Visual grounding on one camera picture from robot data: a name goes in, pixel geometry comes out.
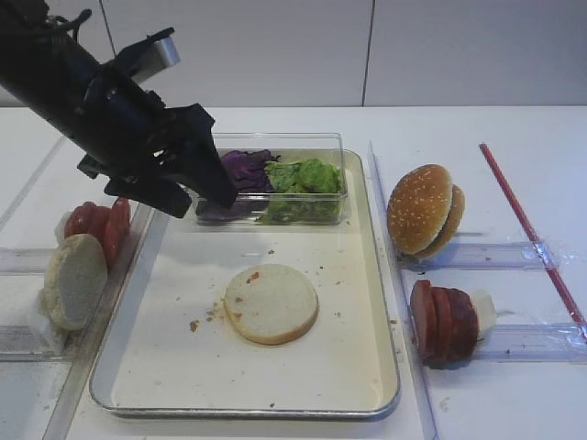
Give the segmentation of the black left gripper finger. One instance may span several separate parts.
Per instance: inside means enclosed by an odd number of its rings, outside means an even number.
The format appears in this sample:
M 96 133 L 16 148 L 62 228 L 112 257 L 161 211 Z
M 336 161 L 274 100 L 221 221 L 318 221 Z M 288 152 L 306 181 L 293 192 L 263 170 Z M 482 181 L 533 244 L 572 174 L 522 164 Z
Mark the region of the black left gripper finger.
M 176 218 L 184 218 L 191 205 L 190 196 L 180 185 L 162 179 L 140 178 L 128 182 L 111 178 L 105 186 L 105 193 L 148 205 Z

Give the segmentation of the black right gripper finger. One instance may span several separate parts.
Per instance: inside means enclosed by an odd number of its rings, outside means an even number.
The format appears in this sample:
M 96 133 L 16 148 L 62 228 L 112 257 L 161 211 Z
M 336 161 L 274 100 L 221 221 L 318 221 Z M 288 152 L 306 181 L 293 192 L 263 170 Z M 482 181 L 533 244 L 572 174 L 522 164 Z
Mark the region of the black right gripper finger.
M 215 119 L 199 104 L 168 109 L 170 156 L 167 170 L 173 179 L 207 201 L 231 207 L 238 190 L 216 150 L 212 127 Z

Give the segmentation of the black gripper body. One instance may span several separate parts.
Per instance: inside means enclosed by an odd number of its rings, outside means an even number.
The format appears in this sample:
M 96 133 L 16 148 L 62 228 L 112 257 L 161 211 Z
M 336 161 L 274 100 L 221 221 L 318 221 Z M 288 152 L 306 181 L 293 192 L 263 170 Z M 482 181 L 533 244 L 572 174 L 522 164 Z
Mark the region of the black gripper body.
M 75 79 L 84 88 L 80 171 L 105 175 L 107 193 L 202 191 L 201 105 L 168 107 L 112 62 L 81 62 Z

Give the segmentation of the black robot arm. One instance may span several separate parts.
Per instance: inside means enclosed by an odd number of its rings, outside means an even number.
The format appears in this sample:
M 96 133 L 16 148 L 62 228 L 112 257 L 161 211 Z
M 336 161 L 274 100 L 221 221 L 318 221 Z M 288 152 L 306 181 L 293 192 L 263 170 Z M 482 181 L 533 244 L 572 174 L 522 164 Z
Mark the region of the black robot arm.
M 84 10 L 54 16 L 42 1 L 1 4 L 1 84 L 83 150 L 79 170 L 105 175 L 105 192 L 177 218 L 191 193 L 230 207 L 238 192 L 199 104 L 169 107 L 140 82 L 178 55 L 165 28 L 98 61 L 79 42 Z

